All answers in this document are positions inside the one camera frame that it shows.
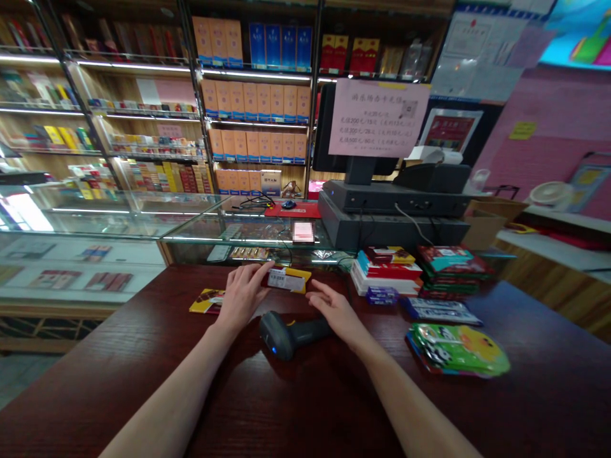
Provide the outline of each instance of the white fan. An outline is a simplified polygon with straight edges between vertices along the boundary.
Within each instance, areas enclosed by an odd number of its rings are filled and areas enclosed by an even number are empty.
[[[550,207],[554,211],[566,211],[573,201],[573,186],[563,181],[542,183],[530,191],[525,200],[528,204]]]

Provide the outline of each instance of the phone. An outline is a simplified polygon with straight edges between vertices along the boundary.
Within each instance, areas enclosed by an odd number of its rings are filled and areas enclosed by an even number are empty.
[[[314,223],[312,221],[295,221],[293,223],[293,245],[314,243]]]

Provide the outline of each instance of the floor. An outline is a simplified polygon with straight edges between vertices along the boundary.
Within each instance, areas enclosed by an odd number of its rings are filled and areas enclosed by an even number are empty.
[[[37,381],[62,356],[40,353],[0,356],[0,410]]]

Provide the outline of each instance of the printed notice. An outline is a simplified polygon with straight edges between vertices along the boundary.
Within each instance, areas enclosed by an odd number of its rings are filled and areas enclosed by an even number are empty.
[[[338,80],[329,154],[409,156],[429,94],[424,85]]]

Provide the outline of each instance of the wall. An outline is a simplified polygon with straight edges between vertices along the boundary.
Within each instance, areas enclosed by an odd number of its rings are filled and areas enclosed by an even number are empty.
[[[537,122],[529,140],[509,140],[518,121]],[[568,181],[588,151],[611,153],[611,72],[539,65],[524,72],[474,170],[490,169],[487,186],[519,186],[524,200],[538,184]],[[611,179],[582,213],[611,220],[609,195]]]

